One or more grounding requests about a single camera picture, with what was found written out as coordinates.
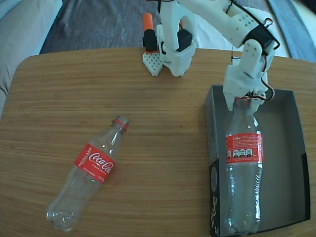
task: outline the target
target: red label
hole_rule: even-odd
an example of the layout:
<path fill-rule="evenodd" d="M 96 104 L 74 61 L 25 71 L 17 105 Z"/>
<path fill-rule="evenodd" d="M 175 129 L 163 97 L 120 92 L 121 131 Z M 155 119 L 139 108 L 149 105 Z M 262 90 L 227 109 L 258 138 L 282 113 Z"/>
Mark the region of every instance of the red label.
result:
<path fill-rule="evenodd" d="M 243 133 L 226 138 L 226 164 L 263 161 L 261 134 Z"/>
<path fill-rule="evenodd" d="M 101 183 L 108 177 L 115 162 L 90 144 L 86 144 L 74 164 Z"/>

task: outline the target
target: robotic arm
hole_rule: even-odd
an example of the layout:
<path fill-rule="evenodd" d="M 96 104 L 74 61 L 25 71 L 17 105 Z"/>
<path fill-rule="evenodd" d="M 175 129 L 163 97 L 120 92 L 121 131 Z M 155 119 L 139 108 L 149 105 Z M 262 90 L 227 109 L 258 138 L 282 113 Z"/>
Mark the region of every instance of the robotic arm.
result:
<path fill-rule="evenodd" d="M 257 111 L 265 100 L 272 99 L 273 89 L 268 85 L 269 69 L 278 41 L 269 30 L 234 0 L 171 0 L 160 1 L 161 25 L 156 35 L 158 58 L 171 73 L 178 77 L 190 67 L 195 53 L 195 14 L 204 18 L 236 48 L 244 45 L 240 59 L 233 59 L 227 67 L 223 93 L 228 109 L 233 109 L 235 97 L 252 97 L 251 109 Z M 182 20 L 185 29 L 179 30 Z M 144 64 L 151 71 L 146 60 Z M 267 99 L 265 92 L 271 89 Z"/>

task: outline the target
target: cardboard box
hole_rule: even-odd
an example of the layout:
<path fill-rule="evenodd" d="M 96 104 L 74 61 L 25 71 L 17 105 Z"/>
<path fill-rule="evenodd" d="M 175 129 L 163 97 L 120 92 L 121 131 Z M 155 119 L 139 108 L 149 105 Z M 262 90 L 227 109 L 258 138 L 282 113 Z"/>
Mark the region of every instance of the cardboard box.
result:
<path fill-rule="evenodd" d="M 212 86 L 206 98 L 211 191 L 211 236 L 230 236 L 225 217 L 228 207 L 226 127 L 230 122 L 222 86 Z M 300 118 L 292 91 L 276 90 L 273 100 L 255 113 L 263 135 L 263 176 L 260 188 L 259 232 L 279 229 L 310 219 L 310 185 Z"/>

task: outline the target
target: plastic bottle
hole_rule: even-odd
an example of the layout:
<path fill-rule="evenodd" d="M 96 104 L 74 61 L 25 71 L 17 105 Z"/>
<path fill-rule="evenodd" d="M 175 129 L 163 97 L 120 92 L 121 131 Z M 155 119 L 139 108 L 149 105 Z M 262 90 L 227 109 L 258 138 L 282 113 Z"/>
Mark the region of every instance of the plastic bottle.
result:
<path fill-rule="evenodd" d="M 226 134 L 226 174 L 229 207 L 225 224 L 230 234 L 247 235 L 259 230 L 260 183 L 263 144 L 259 123 L 250 109 L 250 98 L 235 98 Z"/>
<path fill-rule="evenodd" d="M 85 145 L 74 162 L 62 191 L 48 206 L 46 218 L 57 229 L 70 232 L 88 201 L 99 190 L 116 161 L 122 134 L 129 121 L 118 116 L 109 129 Z"/>

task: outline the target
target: wooden table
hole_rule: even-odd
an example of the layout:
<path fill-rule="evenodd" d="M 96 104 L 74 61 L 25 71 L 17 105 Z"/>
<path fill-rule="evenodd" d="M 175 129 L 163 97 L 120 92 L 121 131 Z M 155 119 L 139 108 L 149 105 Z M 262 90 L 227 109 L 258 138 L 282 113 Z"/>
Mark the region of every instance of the wooden table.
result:
<path fill-rule="evenodd" d="M 198 237 L 209 233 L 204 100 L 222 84 L 230 52 L 197 50 L 182 78 L 142 64 L 143 49 L 31 57 L 18 68 L 0 122 L 0 236 Z M 316 65 L 276 58 L 274 88 L 294 90 L 316 214 Z M 83 145 L 116 115 L 131 119 L 117 168 L 73 234 L 45 209 Z M 258 236 L 314 237 L 315 221 Z"/>

